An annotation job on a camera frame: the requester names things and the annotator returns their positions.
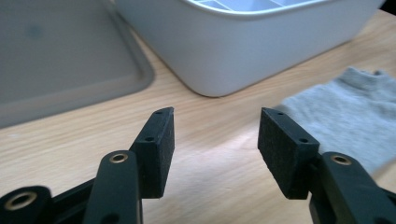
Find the table surface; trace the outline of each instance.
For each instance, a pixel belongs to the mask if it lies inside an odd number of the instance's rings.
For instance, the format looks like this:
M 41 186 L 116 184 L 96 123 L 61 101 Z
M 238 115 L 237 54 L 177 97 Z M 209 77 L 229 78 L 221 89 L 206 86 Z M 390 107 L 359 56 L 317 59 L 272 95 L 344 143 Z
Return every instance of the table surface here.
M 139 43 L 156 74 L 147 89 L 0 130 L 0 195 L 32 185 L 57 195 L 95 177 L 100 160 L 129 148 L 153 111 L 173 106 L 172 166 L 164 197 L 143 200 L 145 223 L 311 223 L 308 200 L 285 199 L 257 149 L 261 108 L 350 65 L 396 77 L 396 17 L 382 11 L 353 40 L 220 98 L 190 91 Z M 374 179 L 396 191 L 396 162 Z

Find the white plastic bin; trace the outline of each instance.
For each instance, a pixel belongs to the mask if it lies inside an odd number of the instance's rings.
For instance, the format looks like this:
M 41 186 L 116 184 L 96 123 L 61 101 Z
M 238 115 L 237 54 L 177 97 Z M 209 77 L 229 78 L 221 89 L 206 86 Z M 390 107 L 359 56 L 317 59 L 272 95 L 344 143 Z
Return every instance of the white plastic bin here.
M 356 35 L 383 0 L 116 0 L 179 78 L 238 91 Z

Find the screw hole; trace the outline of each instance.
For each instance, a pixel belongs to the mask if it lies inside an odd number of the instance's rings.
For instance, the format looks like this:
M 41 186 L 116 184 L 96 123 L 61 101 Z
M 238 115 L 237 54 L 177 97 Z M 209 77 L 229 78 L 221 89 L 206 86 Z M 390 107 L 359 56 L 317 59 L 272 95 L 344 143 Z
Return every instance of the screw hole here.
M 152 142 L 152 141 L 154 141 L 154 138 L 153 138 L 153 137 L 147 137 L 147 138 L 145 138 L 145 140 L 146 140 L 147 142 Z
M 343 156 L 339 156 L 339 155 L 333 155 L 332 156 L 332 160 L 337 162 L 338 164 L 341 165 L 350 165 L 352 164 L 352 161 L 350 161 L 349 159 L 343 157 Z
M 37 194 L 35 192 L 25 191 L 10 198 L 6 202 L 5 208 L 9 211 L 15 211 L 31 204 L 32 202 L 35 201 L 36 198 L 37 198 Z
M 117 214 L 109 214 L 102 218 L 101 224 L 117 224 L 120 221 L 120 217 Z
M 128 155 L 127 154 L 120 153 L 120 154 L 116 154 L 116 155 L 112 156 L 110 158 L 110 161 L 113 162 L 113 163 L 120 163 L 120 162 L 126 161 L 127 159 L 128 159 Z

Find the wood grain surface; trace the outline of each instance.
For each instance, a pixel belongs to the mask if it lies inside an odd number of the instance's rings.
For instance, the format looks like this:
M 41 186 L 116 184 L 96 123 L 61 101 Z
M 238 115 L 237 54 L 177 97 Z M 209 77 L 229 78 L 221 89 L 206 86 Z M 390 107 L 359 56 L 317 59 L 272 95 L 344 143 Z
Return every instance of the wood grain surface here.
M 139 43 L 155 70 L 147 89 L 0 130 L 0 195 L 32 185 L 57 195 L 93 178 L 107 153 L 129 148 L 153 111 L 173 106 L 176 150 L 164 197 L 143 201 L 145 223 L 312 223 L 308 201 L 283 197 L 257 149 L 261 107 L 350 65 L 396 77 L 396 17 L 382 11 L 352 41 L 220 98 L 190 91 Z M 375 174 L 392 191 L 395 163 Z

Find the gray sock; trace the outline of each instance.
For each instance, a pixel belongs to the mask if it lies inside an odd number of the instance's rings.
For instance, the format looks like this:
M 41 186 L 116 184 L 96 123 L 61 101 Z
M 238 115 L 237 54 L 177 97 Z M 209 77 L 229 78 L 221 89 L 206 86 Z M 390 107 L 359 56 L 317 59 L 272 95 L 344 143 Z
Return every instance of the gray sock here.
M 396 79 L 349 67 L 333 81 L 285 99 L 285 112 L 319 142 L 372 174 L 396 158 Z

